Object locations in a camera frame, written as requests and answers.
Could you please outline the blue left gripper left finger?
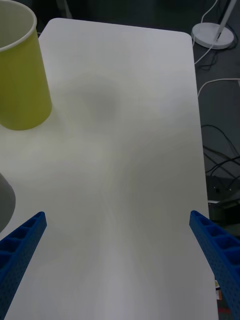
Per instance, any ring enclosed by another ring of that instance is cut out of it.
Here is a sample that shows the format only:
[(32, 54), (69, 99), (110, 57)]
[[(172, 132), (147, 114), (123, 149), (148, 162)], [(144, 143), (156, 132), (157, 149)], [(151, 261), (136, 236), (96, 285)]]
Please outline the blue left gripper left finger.
[(40, 211), (0, 241), (1, 320), (10, 308), (46, 227), (46, 215)]

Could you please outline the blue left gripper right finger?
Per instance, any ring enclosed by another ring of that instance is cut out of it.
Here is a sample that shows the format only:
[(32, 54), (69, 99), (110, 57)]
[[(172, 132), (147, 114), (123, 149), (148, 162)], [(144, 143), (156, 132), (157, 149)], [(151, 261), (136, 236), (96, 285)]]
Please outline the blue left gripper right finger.
[(240, 318), (240, 240), (193, 210), (189, 226), (235, 320)]

